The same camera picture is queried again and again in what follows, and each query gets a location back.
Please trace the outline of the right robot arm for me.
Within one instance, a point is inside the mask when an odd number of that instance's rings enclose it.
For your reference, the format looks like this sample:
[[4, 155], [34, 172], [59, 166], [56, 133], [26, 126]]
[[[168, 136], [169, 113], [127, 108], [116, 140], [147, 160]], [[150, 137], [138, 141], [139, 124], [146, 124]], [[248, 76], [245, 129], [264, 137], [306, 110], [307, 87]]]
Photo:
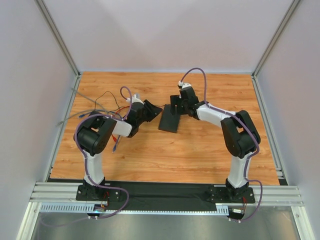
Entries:
[[232, 197], [239, 197], [249, 187], [247, 177], [251, 158], [259, 151], [260, 135], [245, 110], [227, 111], [207, 101], [199, 101], [189, 83], [178, 85], [179, 94], [170, 96], [172, 113], [188, 115], [198, 121], [211, 123], [222, 129], [225, 146], [231, 154], [230, 172], [225, 185]]

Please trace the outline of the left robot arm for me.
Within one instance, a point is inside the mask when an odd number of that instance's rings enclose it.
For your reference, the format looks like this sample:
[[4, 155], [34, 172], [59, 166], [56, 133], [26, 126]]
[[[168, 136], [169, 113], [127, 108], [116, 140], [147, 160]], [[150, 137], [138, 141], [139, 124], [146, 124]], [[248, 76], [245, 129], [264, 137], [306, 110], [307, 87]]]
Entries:
[[83, 155], [84, 178], [76, 200], [106, 201], [109, 190], [102, 170], [102, 152], [112, 135], [132, 138], [144, 122], [151, 122], [163, 109], [148, 100], [134, 100], [122, 118], [93, 111], [76, 128], [74, 141]]

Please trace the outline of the black network switch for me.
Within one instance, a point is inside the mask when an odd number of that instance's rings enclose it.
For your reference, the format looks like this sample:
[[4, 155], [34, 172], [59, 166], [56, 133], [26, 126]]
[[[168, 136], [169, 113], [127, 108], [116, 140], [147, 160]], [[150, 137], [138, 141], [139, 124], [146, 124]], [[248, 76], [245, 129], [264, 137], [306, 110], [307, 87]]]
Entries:
[[177, 108], [171, 108], [170, 104], [166, 104], [162, 111], [162, 116], [158, 125], [160, 131], [177, 133], [181, 115], [178, 114]]

